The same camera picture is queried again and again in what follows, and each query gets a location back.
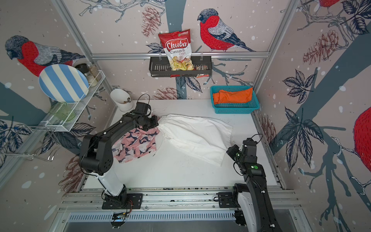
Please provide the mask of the pink patterned shorts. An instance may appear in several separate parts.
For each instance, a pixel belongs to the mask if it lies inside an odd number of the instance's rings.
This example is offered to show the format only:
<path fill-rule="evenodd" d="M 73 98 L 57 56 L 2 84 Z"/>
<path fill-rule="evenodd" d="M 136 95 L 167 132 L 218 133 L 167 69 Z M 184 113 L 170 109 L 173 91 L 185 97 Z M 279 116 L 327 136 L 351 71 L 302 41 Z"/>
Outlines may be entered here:
<path fill-rule="evenodd" d="M 148 131 L 139 128 L 130 130 L 112 146 L 113 157 L 119 163 L 130 162 L 157 151 L 158 128 Z"/>

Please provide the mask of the white shorts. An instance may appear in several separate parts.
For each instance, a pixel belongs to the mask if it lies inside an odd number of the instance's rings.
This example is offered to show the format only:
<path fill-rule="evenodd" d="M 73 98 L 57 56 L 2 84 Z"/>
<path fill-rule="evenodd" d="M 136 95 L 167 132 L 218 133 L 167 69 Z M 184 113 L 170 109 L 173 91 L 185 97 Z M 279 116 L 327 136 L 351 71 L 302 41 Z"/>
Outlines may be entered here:
<path fill-rule="evenodd" d="M 158 129 L 176 149 L 219 167 L 231 146 L 233 127 L 218 119 L 171 114 L 159 119 Z"/>

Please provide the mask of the orange shorts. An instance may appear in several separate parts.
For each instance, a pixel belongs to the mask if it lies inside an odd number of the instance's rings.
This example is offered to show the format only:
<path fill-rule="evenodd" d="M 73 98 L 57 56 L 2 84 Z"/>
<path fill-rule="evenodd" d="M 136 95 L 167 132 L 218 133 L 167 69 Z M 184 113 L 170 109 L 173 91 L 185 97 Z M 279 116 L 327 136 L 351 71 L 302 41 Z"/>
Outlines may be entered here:
<path fill-rule="evenodd" d="M 213 103 L 214 104 L 225 104 L 225 103 L 248 103 L 252 100 L 253 89 L 247 89 L 237 92 L 230 92 L 225 90 L 220 90 L 217 93 L 213 93 Z"/>

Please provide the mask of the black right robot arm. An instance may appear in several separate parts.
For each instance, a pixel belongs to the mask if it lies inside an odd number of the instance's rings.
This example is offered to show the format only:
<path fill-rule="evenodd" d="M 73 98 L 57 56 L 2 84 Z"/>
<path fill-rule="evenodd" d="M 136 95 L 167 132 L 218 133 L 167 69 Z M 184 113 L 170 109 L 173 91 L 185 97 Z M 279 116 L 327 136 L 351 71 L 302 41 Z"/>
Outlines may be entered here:
<path fill-rule="evenodd" d="M 234 145 L 226 152 L 233 165 L 238 166 L 237 174 L 245 181 L 245 184 L 234 185 L 232 198 L 241 208 L 250 232 L 281 232 L 269 197 L 266 174 L 258 163 L 257 145 L 253 138 L 247 138 L 241 148 Z"/>

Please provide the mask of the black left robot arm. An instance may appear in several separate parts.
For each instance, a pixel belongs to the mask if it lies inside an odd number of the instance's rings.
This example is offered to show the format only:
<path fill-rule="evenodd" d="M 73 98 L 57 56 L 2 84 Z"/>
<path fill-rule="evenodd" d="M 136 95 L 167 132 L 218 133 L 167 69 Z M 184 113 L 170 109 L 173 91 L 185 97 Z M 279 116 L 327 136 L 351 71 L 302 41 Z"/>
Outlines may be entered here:
<path fill-rule="evenodd" d="M 126 187 L 113 170 L 118 161 L 113 156 L 112 146 L 132 129 L 147 131 L 155 128 L 157 117 L 152 117 L 151 111 L 148 103 L 137 102 L 135 109 L 125 113 L 115 124 L 96 135 L 89 134 L 83 138 L 79 166 L 84 174 L 98 179 L 104 188 L 106 201 L 127 202 Z"/>

